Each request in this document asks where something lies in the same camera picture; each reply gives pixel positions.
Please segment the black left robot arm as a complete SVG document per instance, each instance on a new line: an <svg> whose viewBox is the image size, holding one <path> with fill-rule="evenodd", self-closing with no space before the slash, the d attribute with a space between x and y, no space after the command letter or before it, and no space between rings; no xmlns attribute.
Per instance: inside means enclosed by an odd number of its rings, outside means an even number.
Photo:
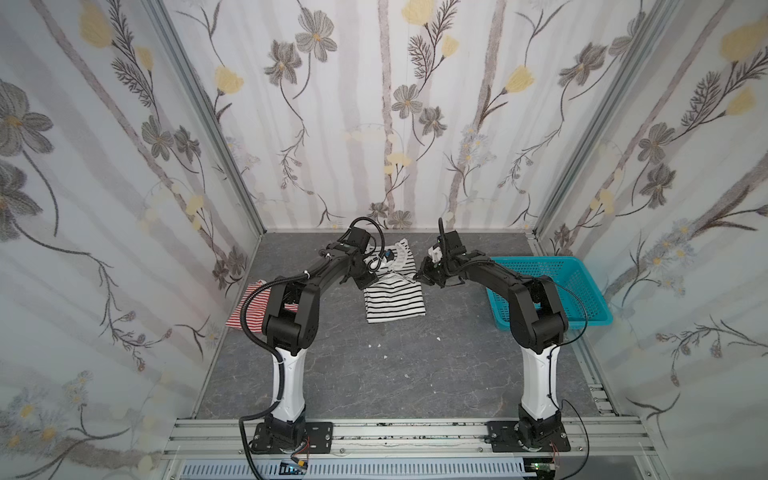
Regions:
<svg viewBox="0 0 768 480"><path fill-rule="evenodd" d="M366 260L370 242L368 231L351 226L321 249L309 268L269 287L262 334L273 356L274 383L272 410L264 423L265 434L281 449L297 450L305 443L305 360L319 330L322 295L349 279L360 290L376 281Z"/></svg>

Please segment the red white striped tank top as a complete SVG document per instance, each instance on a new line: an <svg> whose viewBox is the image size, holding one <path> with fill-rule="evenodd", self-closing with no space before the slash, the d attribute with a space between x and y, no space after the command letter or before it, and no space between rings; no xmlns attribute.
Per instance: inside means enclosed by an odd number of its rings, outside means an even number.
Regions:
<svg viewBox="0 0 768 480"><path fill-rule="evenodd" d="M241 309L245 303L245 300L249 295L251 295L254 291L258 290L263 284L265 284L265 280L258 280L256 282L250 283L247 287L245 292L243 293L241 299L238 301L237 306L235 307L234 311L230 315L230 317L226 321L226 326L233 329L241 330L241 322L240 322L240 313ZM251 332L255 334L261 334L262 333L262 324L264 319L264 314L267 308L268 300L270 296L270 290L265 289L261 291L249 304L249 307L246 312L246 323L250 329Z"/></svg>

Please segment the black white striped tank top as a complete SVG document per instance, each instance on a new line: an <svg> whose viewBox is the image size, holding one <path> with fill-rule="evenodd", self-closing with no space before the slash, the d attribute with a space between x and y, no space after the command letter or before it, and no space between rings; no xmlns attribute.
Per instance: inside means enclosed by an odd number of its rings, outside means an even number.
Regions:
<svg viewBox="0 0 768 480"><path fill-rule="evenodd" d="M387 248L397 249L396 266L380 269L378 280L363 290L366 321L369 324L426 315L421 284L413 279L416 262L408 240L402 239Z"/></svg>

